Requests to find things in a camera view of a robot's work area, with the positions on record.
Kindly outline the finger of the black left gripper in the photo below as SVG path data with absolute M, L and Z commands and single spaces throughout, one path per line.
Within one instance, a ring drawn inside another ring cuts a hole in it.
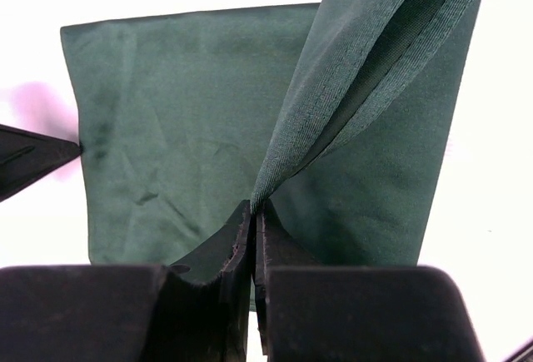
M 75 142 L 1 125 L 1 201 L 79 156 Z

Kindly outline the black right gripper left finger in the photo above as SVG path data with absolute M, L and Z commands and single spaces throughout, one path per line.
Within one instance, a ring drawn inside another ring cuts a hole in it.
M 250 206 L 169 265 L 1 271 L 4 361 L 243 361 Z

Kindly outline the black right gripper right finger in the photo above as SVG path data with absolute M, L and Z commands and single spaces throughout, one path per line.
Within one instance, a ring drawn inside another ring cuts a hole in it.
M 323 266 L 256 216 L 255 305 L 270 361 L 480 361 L 463 298 L 431 267 Z

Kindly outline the dark green cloth napkin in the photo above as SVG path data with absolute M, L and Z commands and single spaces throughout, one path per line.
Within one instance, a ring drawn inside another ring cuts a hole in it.
M 172 263 L 249 200 L 325 265 L 414 265 L 480 1 L 63 27 L 89 260 Z

